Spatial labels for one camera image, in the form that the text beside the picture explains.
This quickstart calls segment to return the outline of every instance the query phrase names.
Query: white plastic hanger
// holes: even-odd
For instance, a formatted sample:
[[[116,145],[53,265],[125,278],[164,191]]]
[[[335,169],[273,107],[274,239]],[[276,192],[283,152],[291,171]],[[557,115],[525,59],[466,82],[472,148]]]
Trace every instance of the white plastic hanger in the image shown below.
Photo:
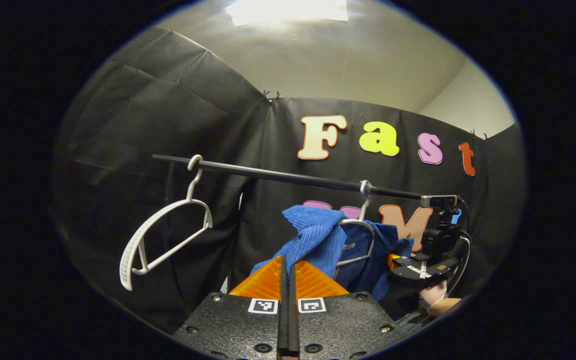
[[[362,225],[362,226],[365,226],[366,228],[368,228],[370,230],[370,233],[372,234],[372,241],[370,242],[370,248],[368,248],[368,254],[366,254],[364,256],[355,257],[354,259],[339,261],[336,264],[336,266],[358,262],[359,260],[363,260],[363,259],[368,259],[368,258],[370,258],[370,255],[373,253],[373,245],[375,244],[375,230],[372,226],[368,225],[368,223],[366,223],[364,221],[364,216],[366,215],[366,208],[368,207],[368,205],[370,205],[371,201],[373,201],[373,198],[375,196],[374,196],[374,194],[366,194],[366,184],[367,183],[368,183],[367,180],[363,180],[361,182],[361,187],[359,188],[359,191],[361,191],[362,196],[366,199],[365,202],[363,203],[363,205],[361,205],[361,212],[359,212],[359,219],[343,219],[343,220],[339,221],[337,223],[337,225],[359,224],[359,225]]]
[[[188,162],[188,170],[189,171],[192,170],[195,163],[198,162],[199,160],[203,160],[201,155],[193,156],[190,159],[190,162]],[[199,182],[199,178],[201,177],[202,177],[202,169],[199,169],[197,171],[197,176],[194,178],[194,180],[192,180],[192,182],[190,182],[190,185],[188,186],[188,192],[185,196],[185,199],[173,202],[170,205],[167,205],[166,207],[157,211],[137,229],[134,235],[132,235],[130,241],[128,241],[128,245],[123,250],[123,255],[121,256],[121,262],[119,263],[119,278],[121,278],[121,285],[123,285],[123,287],[126,288],[126,290],[129,290],[131,292],[133,291],[131,272],[128,271],[128,268],[132,267],[133,265],[133,260],[135,259],[135,253],[137,252],[137,248],[139,249],[139,258],[141,259],[142,269],[133,268],[132,272],[138,275],[146,275],[152,269],[155,269],[157,265],[161,264],[164,260],[168,259],[174,253],[176,253],[176,251],[183,248],[185,244],[188,244],[192,239],[198,237],[198,235],[203,233],[206,229],[213,227],[213,215],[211,214],[208,205],[206,205],[206,203],[202,201],[195,200],[193,198],[193,191],[195,190],[195,185]],[[150,229],[150,227],[153,226],[153,224],[156,223],[158,219],[162,218],[171,210],[188,204],[199,204],[205,208],[206,212],[203,217],[203,227],[201,228],[201,230],[190,235],[190,237],[183,240],[174,248],[170,249],[167,253],[164,253],[162,256],[159,256],[153,262],[148,263],[148,260],[146,259],[146,248],[144,247],[144,234],[146,234],[146,231],[148,231],[148,229]]]

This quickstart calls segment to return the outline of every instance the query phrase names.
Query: blue towel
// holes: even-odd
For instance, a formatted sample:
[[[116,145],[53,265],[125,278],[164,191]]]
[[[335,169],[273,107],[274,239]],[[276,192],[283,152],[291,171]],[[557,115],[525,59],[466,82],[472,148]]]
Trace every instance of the blue towel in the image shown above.
[[[301,259],[333,278],[337,262],[368,253],[372,234],[357,224],[343,225],[342,228],[338,223],[346,217],[340,210],[295,205],[282,214],[297,229],[297,237],[284,244],[272,258],[254,265],[251,275],[270,260],[283,255],[286,257],[288,280],[290,268]],[[388,253],[410,256],[414,239],[399,239],[394,225],[366,223],[375,231],[371,256],[339,266],[335,280],[349,292],[367,291],[379,301],[390,289],[386,264]]]

